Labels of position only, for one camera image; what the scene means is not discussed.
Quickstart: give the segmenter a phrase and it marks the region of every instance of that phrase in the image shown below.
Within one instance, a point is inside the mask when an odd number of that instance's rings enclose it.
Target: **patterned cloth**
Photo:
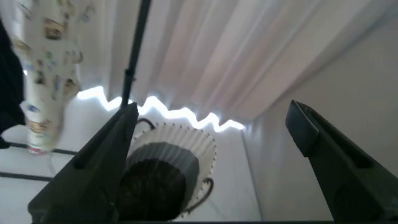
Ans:
[[[27,73],[22,109],[30,150],[41,154],[55,148],[64,109],[80,90],[78,31],[95,9],[82,0],[23,0],[18,6],[23,35],[13,44]]]

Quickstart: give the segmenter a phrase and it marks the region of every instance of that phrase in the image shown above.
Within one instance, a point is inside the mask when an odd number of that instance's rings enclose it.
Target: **basket handle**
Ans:
[[[137,124],[138,124],[138,123],[141,123],[141,122],[147,123],[147,124],[149,125],[149,127],[150,127],[151,130],[155,129],[154,124],[152,124],[152,122],[149,121],[148,119],[146,119],[146,118],[140,118],[140,119],[137,120]]]
[[[214,180],[210,177],[206,177],[203,179],[203,182],[210,184],[209,189],[207,190],[206,194],[199,201],[197,201],[191,207],[185,209],[183,212],[187,212],[188,214],[191,213],[195,208],[197,208],[199,205],[201,205],[210,196],[211,192],[213,191]]]

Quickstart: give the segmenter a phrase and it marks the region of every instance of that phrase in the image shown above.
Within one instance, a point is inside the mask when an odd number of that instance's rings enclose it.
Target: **bright zigzag light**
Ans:
[[[97,97],[99,99],[99,102],[104,106],[107,111],[117,108],[122,102],[122,98],[120,96],[108,102],[105,98],[104,89],[102,86],[97,86],[89,90],[81,91],[77,94],[77,98],[80,100],[86,100],[94,97]],[[243,124],[233,120],[228,120],[227,122],[225,122],[225,124],[219,126],[219,118],[214,113],[210,113],[205,119],[197,121],[196,115],[188,108],[169,111],[167,107],[155,96],[148,97],[143,106],[138,106],[138,112],[140,115],[145,115],[151,108],[157,109],[166,119],[187,118],[191,125],[194,128],[198,129],[205,127],[209,123],[213,124],[214,130],[216,132],[224,131],[229,127],[239,130],[242,130],[244,128]]]

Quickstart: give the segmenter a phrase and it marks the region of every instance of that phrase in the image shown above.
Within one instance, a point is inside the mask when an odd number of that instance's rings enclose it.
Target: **metal rod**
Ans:
[[[136,80],[134,78],[136,74],[136,66],[139,57],[139,51],[141,47],[142,38],[144,36],[145,25],[148,20],[148,13],[150,8],[151,0],[142,0],[139,8],[139,15],[136,25],[136,32],[134,34],[134,40],[132,42],[131,54],[129,67],[124,72],[124,83],[123,83],[123,92],[122,92],[122,103],[121,108],[127,106],[131,91],[132,83]]]

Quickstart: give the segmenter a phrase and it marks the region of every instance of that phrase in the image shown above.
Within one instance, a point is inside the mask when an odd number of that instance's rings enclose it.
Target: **dark garment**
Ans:
[[[24,124],[19,104],[24,100],[23,69],[11,49],[11,40],[2,22],[0,27],[0,134],[18,124]]]

